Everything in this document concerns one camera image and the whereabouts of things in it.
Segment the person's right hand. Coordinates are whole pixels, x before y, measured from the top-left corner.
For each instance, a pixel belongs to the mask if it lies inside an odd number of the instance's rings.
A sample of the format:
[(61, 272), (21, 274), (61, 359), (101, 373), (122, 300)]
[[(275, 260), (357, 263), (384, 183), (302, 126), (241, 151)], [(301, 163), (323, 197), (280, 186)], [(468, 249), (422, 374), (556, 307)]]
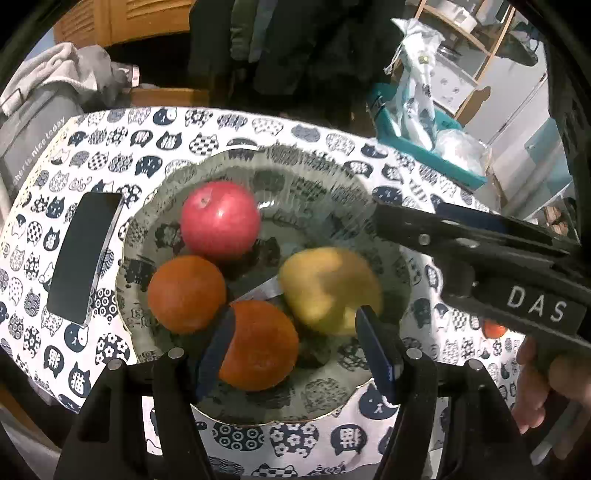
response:
[(521, 372), (512, 415), (520, 433), (525, 434), (544, 422), (544, 404), (551, 390), (580, 404), (583, 411), (553, 447), (555, 456), (564, 460), (575, 449), (590, 424), (590, 360), (568, 355), (558, 356), (551, 363), (548, 373), (542, 374), (536, 368), (536, 359), (536, 341), (527, 336), (517, 354)]

